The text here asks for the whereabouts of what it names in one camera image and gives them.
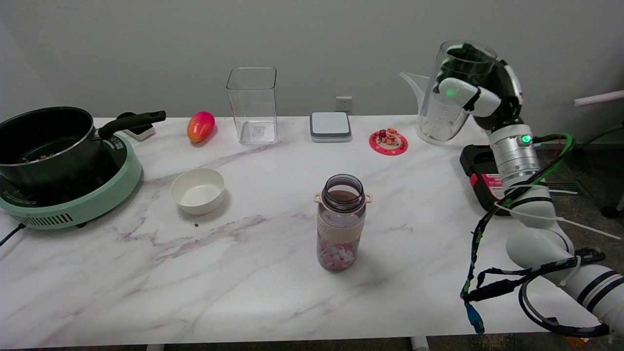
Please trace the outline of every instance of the marble countertop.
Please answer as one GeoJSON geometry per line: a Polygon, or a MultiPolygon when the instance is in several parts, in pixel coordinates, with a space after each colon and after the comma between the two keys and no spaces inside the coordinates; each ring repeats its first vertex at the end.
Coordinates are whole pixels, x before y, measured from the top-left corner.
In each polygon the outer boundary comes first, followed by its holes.
{"type": "MultiPolygon", "coordinates": [[[[307,117],[281,117],[278,144],[244,146],[223,118],[198,147],[187,121],[159,123],[141,143],[128,137],[144,174],[118,208],[81,229],[24,229],[0,248],[0,347],[474,333],[459,298],[484,213],[459,164],[466,144],[486,143],[473,122],[441,147],[418,139],[414,116],[355,116],[353,141],[315,144],[307,117]],[[407,137],[405,154],[370,149],[368,136],[387,127],[407,137]],[[169,194],[194,167],[219,170],[227,188],[201,217],[169,194]],[[358,177],[374,202],[358,261],[333,274],[316,259],[312,196],[337,173],[358,177]]],[[[16,225],[0,212],[0,232],[16,225]]],[[[477,271],[516,267],[504,246],[520,226],[488,225],[477,271]]],[[[544,279],[529,297],[563,324],[596,322],[544,279]]],[[[542,330],[517,294],[474,305],[488,333],[542,330]]]]}

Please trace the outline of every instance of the white bowl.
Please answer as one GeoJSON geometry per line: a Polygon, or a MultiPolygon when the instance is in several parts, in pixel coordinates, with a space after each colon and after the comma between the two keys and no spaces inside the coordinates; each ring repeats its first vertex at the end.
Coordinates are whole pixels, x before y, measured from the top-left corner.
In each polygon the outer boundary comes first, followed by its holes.
{"type": "Polygon", "coordinates": [[[223,200],[225,183],[221,173],[210,168],[195,168],[180,174],[171,184],[173,201],[189,214],[207,214],[223,200]]]}

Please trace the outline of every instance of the black handle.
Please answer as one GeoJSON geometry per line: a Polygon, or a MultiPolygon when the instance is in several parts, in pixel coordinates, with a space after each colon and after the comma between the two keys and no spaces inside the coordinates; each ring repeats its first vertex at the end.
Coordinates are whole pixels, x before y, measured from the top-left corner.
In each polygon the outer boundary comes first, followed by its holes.
{"type": "Polygon", "coordinates": [[[95,131],[96,139],[109,139],[115,132],[122,131],[124,129],[132,129],[137,127],[147,126],[152,123],[162,122],[167,118],[165,111],[146,112],[137,114],[136,116],[129,116],[126,118],[116,119],[112,122],[108,122],[95,131]]]}

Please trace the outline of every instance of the robotic arm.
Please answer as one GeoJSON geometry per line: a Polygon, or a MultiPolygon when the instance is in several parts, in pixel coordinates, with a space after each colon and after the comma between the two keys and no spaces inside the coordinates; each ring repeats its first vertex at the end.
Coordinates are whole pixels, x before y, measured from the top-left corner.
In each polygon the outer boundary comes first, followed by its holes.
{"type": "MultiPolygon", "coordinates": [[[[470,44],[451,48],[449,54],[455,57],[486,55],[470,44]]],[[[507,194],[519,184],[526,184],[531,175],[540,170],[532,144],[533,134],[520,118],[520,84],[511,67],[503,60],[494,62],[482,86],[475,86],[466,81],[469,79],[454,74],[458,66],[453,69],[453,64],[453,60],[443,63],[433,91],[445,94],[449,101],[462,106],[488,133],[507,194]]],[[[554,220],[555,209],[544,183],[532,186],[508,208],[514,210],[511,215],[526,226],[510,233],[507,239],[507,254],[515,264],[525,269],[536,269],[575,257],[572,241],[554,220]]],[[[578,264],[574,268],[545,274],[544,277],[568,293],[610,330],[624,336],[624,277],[620,274],[598,264],[578,264]]]]}

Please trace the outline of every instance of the cooking pot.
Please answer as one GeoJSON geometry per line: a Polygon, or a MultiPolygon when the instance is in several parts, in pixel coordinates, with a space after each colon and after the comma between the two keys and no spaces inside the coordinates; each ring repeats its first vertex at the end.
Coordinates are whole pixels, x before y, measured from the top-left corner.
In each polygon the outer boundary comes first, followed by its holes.
{"type": "Polygon", "coordinates": [[[76,107],[48,107],[0,123],[0,174],[17,187],[49,188],[79,180],[105,152],[103,140],[164,121],[165,111],[117,119],[96,129],[76,107]]]}

